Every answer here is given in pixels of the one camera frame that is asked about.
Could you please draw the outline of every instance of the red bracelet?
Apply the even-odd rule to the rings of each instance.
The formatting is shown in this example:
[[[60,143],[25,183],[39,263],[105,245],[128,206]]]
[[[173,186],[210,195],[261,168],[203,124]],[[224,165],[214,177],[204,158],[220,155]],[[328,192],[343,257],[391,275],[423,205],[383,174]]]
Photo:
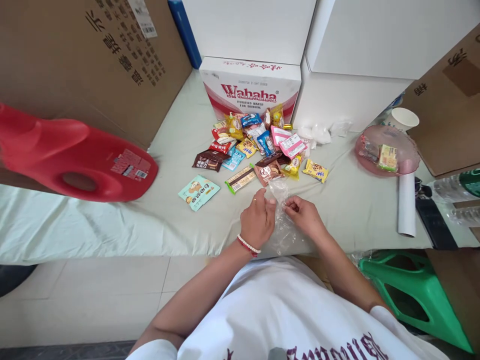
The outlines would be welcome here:
[[[247,245],[245,245],[245,244],[243,243],[243,241],[241,241],[238,237],[237,237],[236,239],[238,240],[238,242],[239,242],[245,249],[248,250],[248,252],[249,252],[254,258],[256,258],[256,257],[258,256],[258,254],[257,254],[255,251],[250,250],[249,247],[248,247]]]

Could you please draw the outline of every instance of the wahaha box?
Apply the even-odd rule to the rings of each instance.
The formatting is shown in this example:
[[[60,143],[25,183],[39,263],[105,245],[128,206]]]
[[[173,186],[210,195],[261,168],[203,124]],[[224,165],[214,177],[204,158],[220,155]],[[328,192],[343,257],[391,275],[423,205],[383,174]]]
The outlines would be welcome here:
[[[282,103],[285,124],[292,119],[302,83],[300,66],[205,57],[200,66],[215,116],[259,113]]]

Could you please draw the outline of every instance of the wahaha logo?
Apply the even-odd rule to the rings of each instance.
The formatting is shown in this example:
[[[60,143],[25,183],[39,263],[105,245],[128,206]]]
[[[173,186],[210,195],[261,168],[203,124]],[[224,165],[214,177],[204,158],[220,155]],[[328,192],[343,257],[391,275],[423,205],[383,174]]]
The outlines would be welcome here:
[[[240,89],[237,89],[237,86],[225,85],[225,84],[221,84],[221,87],[223,88],[223,91],[225,92],[227,98],[259,100],[263,102],[272,102],[272,103],[277,102],[276,95],[269,94],[263,90],[261,92],[252,92],[252,91],[249,91],[247,88],[240,90]]]

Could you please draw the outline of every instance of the hand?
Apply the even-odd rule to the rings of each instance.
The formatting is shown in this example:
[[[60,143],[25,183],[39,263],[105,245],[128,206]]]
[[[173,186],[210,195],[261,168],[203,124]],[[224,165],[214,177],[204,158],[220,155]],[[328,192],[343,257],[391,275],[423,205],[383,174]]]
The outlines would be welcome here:
[[[250,246],[260,250],[270,239],[275,229],[275,199],[265,199],[261,188],[253,196],[251,204],[240,215],[240,236]]]
[[[292,196],[286,201],[283,210],[293,220],[295,225],[313,241],[316,241],[319,236],[328,234],[327,228],[320,218],[319,211],[314,203],[299,196]]]

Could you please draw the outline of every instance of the floor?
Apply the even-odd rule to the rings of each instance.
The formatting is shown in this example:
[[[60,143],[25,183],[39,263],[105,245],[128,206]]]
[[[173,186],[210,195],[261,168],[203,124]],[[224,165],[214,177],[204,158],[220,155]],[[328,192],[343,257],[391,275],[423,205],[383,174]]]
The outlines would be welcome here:
[[[0,298],[0,348],[137,339],[204,257],[71,259],[39,265]]]

